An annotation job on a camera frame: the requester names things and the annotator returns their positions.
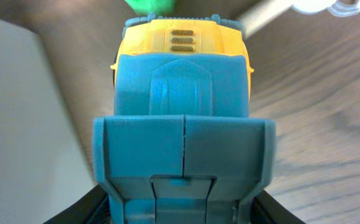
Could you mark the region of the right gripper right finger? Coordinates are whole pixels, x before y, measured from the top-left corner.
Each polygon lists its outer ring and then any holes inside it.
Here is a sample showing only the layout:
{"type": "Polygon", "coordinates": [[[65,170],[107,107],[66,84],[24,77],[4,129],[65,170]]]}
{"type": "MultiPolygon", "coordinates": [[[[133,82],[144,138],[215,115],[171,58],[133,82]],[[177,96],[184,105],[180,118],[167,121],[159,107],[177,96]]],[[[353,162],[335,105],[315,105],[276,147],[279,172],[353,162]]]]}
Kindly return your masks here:
{"type": "Polygon", "coordinates": [[[306,224],[265,190],[253,199],[253,224],[306,224]]]}

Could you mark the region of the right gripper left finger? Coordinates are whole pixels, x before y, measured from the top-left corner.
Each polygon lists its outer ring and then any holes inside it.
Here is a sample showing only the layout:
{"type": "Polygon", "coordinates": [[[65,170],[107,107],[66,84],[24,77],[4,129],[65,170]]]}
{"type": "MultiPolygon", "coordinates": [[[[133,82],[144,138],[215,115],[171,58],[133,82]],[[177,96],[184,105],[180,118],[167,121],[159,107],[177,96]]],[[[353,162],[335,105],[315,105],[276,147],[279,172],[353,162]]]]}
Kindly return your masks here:
{"type": "Polygon", "coordinates": [[[110,223],[108,194],[99,185],[96,185],[73,205],[44,222],[44,224],[107,223],[110,223]]]}

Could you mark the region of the white wooden pellet drum toy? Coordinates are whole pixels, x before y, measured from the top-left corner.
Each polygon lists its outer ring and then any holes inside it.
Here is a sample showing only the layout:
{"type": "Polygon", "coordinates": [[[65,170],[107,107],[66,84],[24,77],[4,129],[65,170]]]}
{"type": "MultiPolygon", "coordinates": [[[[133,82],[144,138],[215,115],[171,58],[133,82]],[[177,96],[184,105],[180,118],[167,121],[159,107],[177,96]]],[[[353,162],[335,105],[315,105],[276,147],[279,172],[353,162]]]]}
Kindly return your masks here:
{"type": "Polygon", "coordinates": [[[263,0],[237,16],[248,39],[287,10],[312,15],[328,11],[334,17],[351,17],[360,13],[360,0],[263,0]]]}

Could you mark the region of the green wire ball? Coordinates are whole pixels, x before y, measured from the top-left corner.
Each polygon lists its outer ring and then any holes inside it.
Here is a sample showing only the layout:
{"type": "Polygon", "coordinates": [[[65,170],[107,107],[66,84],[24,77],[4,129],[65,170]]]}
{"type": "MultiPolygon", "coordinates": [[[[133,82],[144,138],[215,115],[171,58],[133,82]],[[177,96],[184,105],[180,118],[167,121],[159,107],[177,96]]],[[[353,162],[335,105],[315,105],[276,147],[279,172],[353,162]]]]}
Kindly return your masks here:
{"type": "Polygon", "coordinates": [[[137,15],[166,15],[174,11],[176,0],[125,0],[137,15]]]}

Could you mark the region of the white cardboard box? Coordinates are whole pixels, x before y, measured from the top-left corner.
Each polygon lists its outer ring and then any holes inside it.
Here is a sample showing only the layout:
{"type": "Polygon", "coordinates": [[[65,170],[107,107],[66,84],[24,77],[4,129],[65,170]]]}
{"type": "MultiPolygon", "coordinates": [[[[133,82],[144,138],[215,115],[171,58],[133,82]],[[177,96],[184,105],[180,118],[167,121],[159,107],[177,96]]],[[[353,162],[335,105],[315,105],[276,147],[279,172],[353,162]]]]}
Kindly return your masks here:
{"type": "Polygon", "coordinates": [[[39,37],[0,20],[0,223],[43,223],[93,186],[39,37]]]}

